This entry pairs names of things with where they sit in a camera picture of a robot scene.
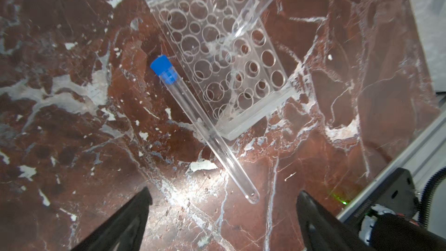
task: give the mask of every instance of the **blue cap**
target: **blue cap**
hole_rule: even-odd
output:
[[[168,85],[173,84],[178,79],[177,72],[165,55],[155,59],[150,68]]]
[[[172,63],[170,63],[170,60],[165,55],[155,59],[150,65],[150,68],[152,68],[157,76],[166,72],[170,67],[172,67]]]

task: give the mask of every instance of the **black cable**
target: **black cable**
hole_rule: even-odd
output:
[[[423,196],[420,203],[420,216],[418,222],[427,229],[429,224],[430,207],[432,205],[433,195],[438,186],[446,179],[446,167],[436,172],[424,187]]]

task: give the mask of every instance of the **table surface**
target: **table surface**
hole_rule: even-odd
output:
[[[337,214],[439,114],[409,0],[275,0],[296,93],[228,142],[251,205],[149,68],[178,63],[144,0],[0,3],[3,250],[73,248],[144,186],[141,250],[300,250],[301,190]]]

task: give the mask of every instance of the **green light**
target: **green light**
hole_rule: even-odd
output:
[[[339,197],[338,195],[332,193],[331,197],[334,198],[335,200],[337,200],[338,202],[340,202],[343,205],[348,205],[348,201],[343,200],[341,197]]]

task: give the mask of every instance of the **red marble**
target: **red marble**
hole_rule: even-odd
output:
[[[0,6],[3,250],[68,250],[144,186],[142,250],[300,250],[300,190],[338,213],[438,115],[408,0],[275,0],[296,94],[229,142],[251,205],[150,70],[178,62],[144,0]]]

